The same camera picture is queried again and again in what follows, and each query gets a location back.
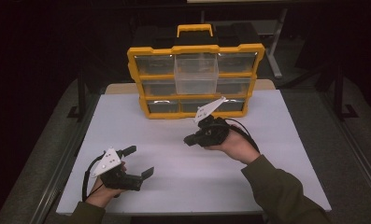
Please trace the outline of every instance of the white table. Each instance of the white table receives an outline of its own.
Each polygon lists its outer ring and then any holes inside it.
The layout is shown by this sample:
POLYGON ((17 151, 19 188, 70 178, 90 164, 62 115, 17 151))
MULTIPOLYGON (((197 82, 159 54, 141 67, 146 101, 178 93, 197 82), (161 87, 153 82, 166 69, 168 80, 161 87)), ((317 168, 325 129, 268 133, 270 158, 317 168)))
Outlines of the white table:
MULTIPOLYGON (((329 211, 321 188, 293 125, 280 91, 254 91, 249 113, 236 118, 250 131, 265 156, 295 175, 308 198, 329 211)), ((108 213, 128 216, 255 214, 262 209, 241 174, 244 165, 219 151, 188 147, 183 138, 197 131, 192 119, 146 119, 138 94, 102 95, 77 161, 57 208, 71 214, 81 200, 84 171, 109 147, 137 146, 127 158, 127 173, 140 175, 154 166, 141 191, 127 191, 107 207, 108 213)), ((92 188, 94 179, 89 181, 92 188)))

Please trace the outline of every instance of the metal stand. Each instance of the metal stand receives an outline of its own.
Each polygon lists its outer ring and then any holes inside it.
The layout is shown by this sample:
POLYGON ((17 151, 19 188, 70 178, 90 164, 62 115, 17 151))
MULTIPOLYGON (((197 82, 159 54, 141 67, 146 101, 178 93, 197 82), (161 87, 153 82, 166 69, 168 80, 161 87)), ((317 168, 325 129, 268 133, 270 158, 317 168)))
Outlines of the metal stand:
POLYGON ((272 72, 275 78, 282 78, 282 74, 280 72, 280 69, 278 68, 278 63, 276 62, 274 54, 275 54, 276 46, 278 44, 278 39, 280 38, 281 29, 284 25, 284 20, 287 15, 287 10, 288 10, 287 8, 283 8, 281 10, 280 16, 278 18, 278 23, 275 28, 275 32, 273 33, 272 46, 266 49, 266 57, 267 57, 267 60, 269 61, 270 67, 272 68, 272 72))
POLYGON ((72 106, 67 117, 71 119, 78 119, 81 122, 86 111, 86 88, 83 80, 83 73, 78 73, 78 106, 72 106))
POLYGON ((342 112, 342 99, 343 99, 343 73, 340 64, 337 66, 336 79, 335 79, 335 94, 334 94, 334 111, 340 120, 345 118, 358 118, 358 115, 351 105, 345 105, 348 113, 342 112))

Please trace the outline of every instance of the clear plastic drawer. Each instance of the clear plastic drawer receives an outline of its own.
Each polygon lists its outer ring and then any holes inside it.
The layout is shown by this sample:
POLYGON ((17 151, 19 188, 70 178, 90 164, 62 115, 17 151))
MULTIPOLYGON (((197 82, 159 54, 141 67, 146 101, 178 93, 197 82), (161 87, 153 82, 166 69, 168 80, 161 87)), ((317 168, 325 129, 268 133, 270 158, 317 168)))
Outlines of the clear plastic drawer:
POLYGON ((250 77, 219 78, 217 82, 217 92, 222 95, 246 95, 250 87, 250 82, 250 77))
POLYGON ((178 113, 178 100, 147 101, 150 113, 178 113))
POLYGON ((218 74, 216 54, 176 55, 174 77, 177 94, 215 93, 218 74))
POLYGON ((145 95, 173 95, 176 94, 174 79, 142 80, 145 95))
POLYGON ((226 99, 218 108, 217 111, 242 111, 246 99, 226 99))
POLYGON ((173 74, 174 56, 168 55, 141 55, 135 56, 139 75, 167 75, 173 74))
POLYGON ((209 104, 214 100, 201 99, 201 100, 180 100, 182 112, 196 113, 200 106, 209 104))
POLYGON ((219 53, 218 67, 221 73, 251 72, 257 52, 219 53))

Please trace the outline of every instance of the jacket sleeve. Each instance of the jacket sleeve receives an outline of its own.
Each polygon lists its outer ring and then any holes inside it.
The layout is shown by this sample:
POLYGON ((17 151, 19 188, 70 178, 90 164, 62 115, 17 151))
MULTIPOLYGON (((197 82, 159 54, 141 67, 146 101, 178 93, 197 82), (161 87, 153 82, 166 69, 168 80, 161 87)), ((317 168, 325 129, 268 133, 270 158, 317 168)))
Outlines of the jacket sleeve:
POLYGON ((304 195, 301 182, 276 169, 262 155, 241 172, 254 198, 273 223, 331 223, 325 211, 304 195))
POLYGON ((67 224, 99 224, 103 220, 106 210, 89 203, 79 202, 74 213, 69 217, 67 224))

